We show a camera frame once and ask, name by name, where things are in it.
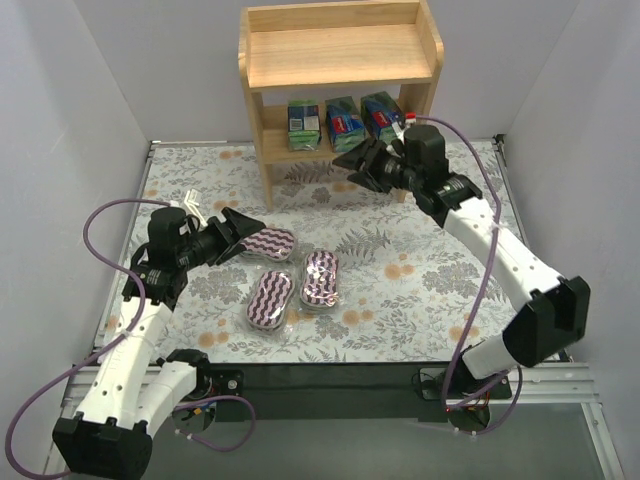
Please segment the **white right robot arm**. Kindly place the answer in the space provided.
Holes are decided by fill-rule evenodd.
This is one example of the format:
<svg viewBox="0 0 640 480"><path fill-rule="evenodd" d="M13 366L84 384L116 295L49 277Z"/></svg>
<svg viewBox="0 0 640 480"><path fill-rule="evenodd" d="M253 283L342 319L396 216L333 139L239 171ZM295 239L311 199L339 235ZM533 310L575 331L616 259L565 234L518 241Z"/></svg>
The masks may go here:
<svg viewBox="0 0 640 480"><path fill-rule="evenodd" d="M498 219L497 201L488 202L466 176L449 169L442 137L400 143L402 156L367 139L334 159L349 170L349 181L370 191L410 192L419 209L460 241L485 265L516 311L497 335L476 345L459 344L441 383L479 397L498 375L531 368L580 341L586 332L591 289L580 276L568 279L546 265Z"/></svg>

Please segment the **green blue sponge pack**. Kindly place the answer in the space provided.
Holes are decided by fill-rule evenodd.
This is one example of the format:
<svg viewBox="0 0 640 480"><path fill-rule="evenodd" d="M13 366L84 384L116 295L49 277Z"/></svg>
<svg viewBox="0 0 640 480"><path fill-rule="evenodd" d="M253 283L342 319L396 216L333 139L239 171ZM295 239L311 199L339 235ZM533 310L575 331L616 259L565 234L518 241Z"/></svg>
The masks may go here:
<svg viewBox="0 0 640 480"><path fill-rule="evenodd" d="M326 126L332 149L345 153L365 140L366 129L351 96L325 101Z"/></svg>
<svg viewBox="0 0 640 480"><path fill-rule="evenodd" d="M369 134L391 144L405 126L405 115L399 105L386 91L365 95L360 102L361 117Z"/></svg>
<svg viewBox="0 0 640 480"><path fill-rule="evenodd" d="M315 151L322 134L319 106L315 100L290 100L287 105L287 136L290 151Z"/></svg>

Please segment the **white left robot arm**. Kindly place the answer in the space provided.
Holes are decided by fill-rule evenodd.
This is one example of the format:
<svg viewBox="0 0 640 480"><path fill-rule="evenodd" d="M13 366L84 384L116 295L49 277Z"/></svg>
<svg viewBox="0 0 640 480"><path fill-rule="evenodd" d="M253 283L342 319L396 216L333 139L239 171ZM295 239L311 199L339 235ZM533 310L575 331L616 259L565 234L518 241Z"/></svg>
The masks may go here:
<svg viewBox="0 0 640 480"><path fill-rule="evenodd" d="M217 266L244 251L243 240L264 227L230 208L206 221L181 207L152 212L147 241L132 255L122 291L116 345L102 355L92 386L70 419L54 426L53 441L74 473L108 479L139 479L153 438L183 400L212 391L205 353L179 350L160 373L143 383L161 331L172 318L190 270Z"/></svg>

